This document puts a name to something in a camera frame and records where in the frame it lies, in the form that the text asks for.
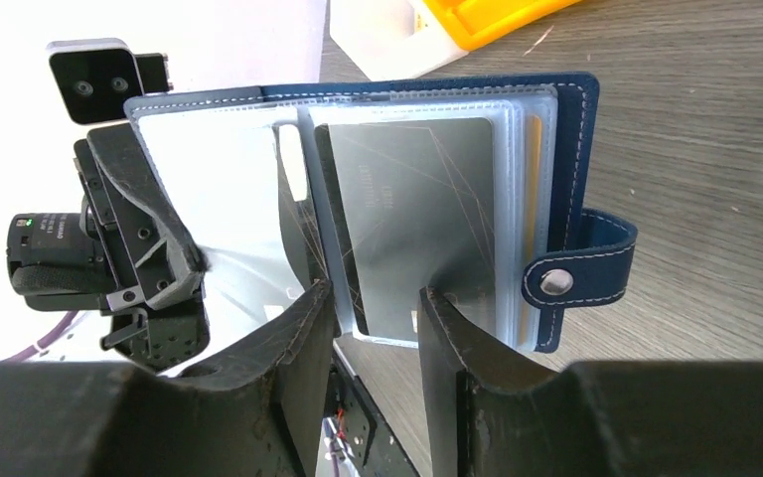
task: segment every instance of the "metal snap button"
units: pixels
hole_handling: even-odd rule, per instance
[[[574,285],[574,277],[562,268],[547,271],[539,281],[539,289],[550,296],[564,295],[568,293],[572,285]]]

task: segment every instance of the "blue leather wallet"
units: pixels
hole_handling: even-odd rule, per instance
[[[638,233],[629,222],[583,207],[599,94],[599,84],[593,75],[559,73],[250,86],[136,97],[127,102],[126,112],[138,135],[140,118],[169,112],[262,103],[355,100],[372,98],[375,94],[410,91],[466,94],[475,90],[501,91],[526,86],[548,87],[555,91],[558,106],[548,252],[525,267],[522,286],[524,300],[541,310],[534,350],[550,353],[559,344],[566,308],[606,305],[624,296]],[[309,168],[313,186],[315,177],[312,172]],[[324,204],[320,202],[320,197],[315,196],[320,234],[334,236],[331,207],[321,207]],[[336,277],[332,278],[337,291]],[[357,329],[368,334],[367,323],[362,323],[360,316],[356,320]]]

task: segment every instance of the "card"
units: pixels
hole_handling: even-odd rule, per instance
[[[328,124],[315,138],[356,317],[369,335],[415,342],[426,285],[495,333],[491,122]]]

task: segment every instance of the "wooden table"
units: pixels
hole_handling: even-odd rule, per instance
[[[431,76],[570,70],[602,88],[586,204],[640,239],[625,298],[535,358],[763,360],[763,1],[586,0]],[[327,38],[322,80],[366,78]],[[342,346],[430,475],[416,352]]]

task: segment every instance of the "black camera module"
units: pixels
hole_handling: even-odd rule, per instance
[[[126,48],[56,52],[49,64],[77,124],[123,119],[124,101],[143,94],[136,58]]]

